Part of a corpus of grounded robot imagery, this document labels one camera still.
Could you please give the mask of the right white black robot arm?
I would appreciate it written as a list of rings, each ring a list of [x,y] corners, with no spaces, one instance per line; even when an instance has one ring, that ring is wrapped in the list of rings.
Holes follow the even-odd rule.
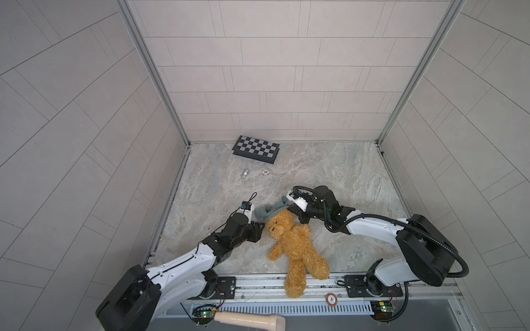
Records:
[[[326,186],[294,186],[286,198],[289,210],[302,223],[323,221],[331,233],[371,237],[397,247],[401,255],[378,259],[364,276],[360,288],[380,296],[384,288],[412,281],[439,287],[447,278],[465,277],[469,267],[450,241],[424,216],[393,219],[341,205]]]

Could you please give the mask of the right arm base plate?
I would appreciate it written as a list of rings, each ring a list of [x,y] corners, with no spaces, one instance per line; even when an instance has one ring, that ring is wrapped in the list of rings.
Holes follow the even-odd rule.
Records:
[[[367,277],[365,274],[349,274],[337,280],[337,284],[346,288],[348,298],[381,298],[403,297],[403,288],[400,285],[386,286],[376,277]]]

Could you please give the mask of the grey-green teddy sweater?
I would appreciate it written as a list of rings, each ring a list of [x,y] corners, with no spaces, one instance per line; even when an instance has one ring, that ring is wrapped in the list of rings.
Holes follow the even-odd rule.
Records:
[[[289,206],[290,201],[285,196],[275,204],[260,205],[253,211],[253,220],[258,223],[266,223],[269,219],[272,219],[281,211],[286,210]]]

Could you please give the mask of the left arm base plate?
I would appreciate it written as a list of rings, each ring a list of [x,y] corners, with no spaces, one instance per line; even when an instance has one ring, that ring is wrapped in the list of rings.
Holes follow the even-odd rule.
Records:
[[[235,277],[218,277],[208,280],[198,297],[203,300],[234,299],[235,287]]]

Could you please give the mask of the tan teddy bear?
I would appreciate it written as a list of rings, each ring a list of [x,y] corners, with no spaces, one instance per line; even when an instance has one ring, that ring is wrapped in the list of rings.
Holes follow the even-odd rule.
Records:
[[[309,225],[297,225],[295,215],[282,210],[266,222],[266,229],[276,240],[268,259],[276,261],[286,255],[289,260],[284,282],[288,297],[296,299],[304,294],[307,274],[318,280],[328,279],[331,273],[328,261],[314,247]]]

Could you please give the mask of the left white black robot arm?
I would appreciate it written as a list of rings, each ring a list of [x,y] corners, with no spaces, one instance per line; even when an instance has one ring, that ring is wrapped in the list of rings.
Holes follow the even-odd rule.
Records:
[[[146,330],[151,321],[183,301],[215,292],[213,268],[245,241],[257,242],[265,227],[246,212],[231,215],[192,251],[161,266],[127,270],[95,311],[104,330]]]

